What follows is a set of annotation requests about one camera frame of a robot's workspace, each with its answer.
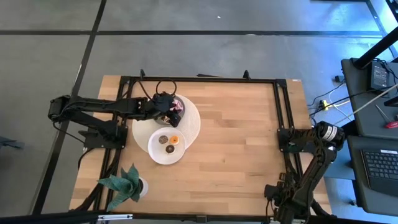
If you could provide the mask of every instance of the white pot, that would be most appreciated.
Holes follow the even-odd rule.
[[[139,194],[139,198],[141,199],[143,196],[145,196],[148,193],[148,182],[144,180],[142,177],[139,177],[139,179],[142,181],[142,190],[141,193]]]

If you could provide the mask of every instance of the white cable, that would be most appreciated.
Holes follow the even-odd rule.
[[[333,90],[333,91],[331,91],[331,92],[329,93],[329,100],[330,100],[330,103],[333,102],[333,101],[331,100],[331,98],[330,98],[330,95],[331,95],[335,90]],[[341,106],[341,105],[343,105],[343,104],[345,104],[345,103],[347,103],[347,102],[349,102],[349,101],[346,101],[346,102],[341,103],[341,104],[339,104],[339,105],[331,105],[331,106],[334,107],[334,108],[336,108],[336,109],[337,109],[340,113],[342,113],[346,118],[348,118],[350,121],[352,121],[352,119],[349,118],[349,116],[347,116],[346,113],[344,113],[342,110],[340,110],[339,108],[337,108],[338,106]]]
[[[397,86],[398,86],[398,83],[395,84],[395,85],[393,85],[392,87],[390,87],[390,89],[388,89],[388,90],[382,92],[380,95],[378,95],[377,97],[373,98],[371,101],[367,102],[365,105],[361,106],[360,108],[358,108],[356,111],[354,111],[353,113],[351,113],[351,114],[348,115],[348,116],[352,116],[352,115],[358,113],[360,110],[362,110],[363,108],[367,107],[367,105],[373,103],[373,101],[377,100],[378,98],[380,98],[380,97],[383,96],[384,94],[390,92],[392,89],[396,88]],[[338,123],[344,121],[345,119],[346,119],[346,118],[343,118],[343,119],[337,121],[336,123],[334,123],[333,125],[336,125],[336,124],[338,124]]]

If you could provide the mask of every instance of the black desk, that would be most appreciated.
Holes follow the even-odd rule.
[[[366,69],[359,70],[355,68],[351,63],[351,60],[348,59],[342,60],[341,66],[343,68],[348,93],[353,95],[355,93],[366,91],[368,71]],[[396,74],[398,74],[398,63],[389,63],[389,66]],[[393,78],[394,77],[390,75],[390,83],[394,83]],[[395,96],[396,90],[391,90],[389,95]],[[351,106],[353,107],[353,111],[360,108],[376,96],[377,95],[375,93],[365,93],[352,97]],[[375,107],[375,104],[377,104],[391,120],[394,120],[394,116],[398,114],[398,108],[384,106],[384,102],[387,100],[387,98],[379,98],[355,114],[355,125],[360,136],[398,140],[398,128],[384,128],[386,121]]]
[[[353,161],[356,179],[354,189],[358,206],[369,213],[398,216],[398,197],[382,194],[369,188],[361,156],[361,149],[366,148],[397,150],[397,141],[348,136],[347,142]]]

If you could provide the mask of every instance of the wooden table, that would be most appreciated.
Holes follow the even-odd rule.
[[[98,98],[115,100],[120,76],[104,76]],[[157,82],[143,82],[152,95]],[[296,128],[310,128],[303,86],[300,80],[287,80]],[[285,172],[283,155],[278,150],[279,127],[273,87],[262,83],[177,82],[177,93],[189,98],[201,116],[201,130],[194,143],[176,164],[155,163],[135,142],[128,121],[129,136],[122,150],[120,168],[137,167],[149,184],[147,195],[138,203],[127,200],[114,212],[262,216],[266,214],[263,196],[266,184],[276,185]],[[162,91],[172,92],[171,83]],[[133,96],[144,96],[136,83]],[[287,116],[283,97],[284,121]],[[95,116],[111,119],[110,114]],[[104,149],[87,154],[80,166],[70,208],[79,206],[100,176]],[[302,153],[303,170],[311,154]],[[103,192],[104,208],[107,189]],[[324,180],[314,191],[315,199],[331,212]],[[271,206],[268,214],[272,215]]]

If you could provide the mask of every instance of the keyboard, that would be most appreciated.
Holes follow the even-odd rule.
[[[398,151],[361,150],[369,187],[398,197]]]

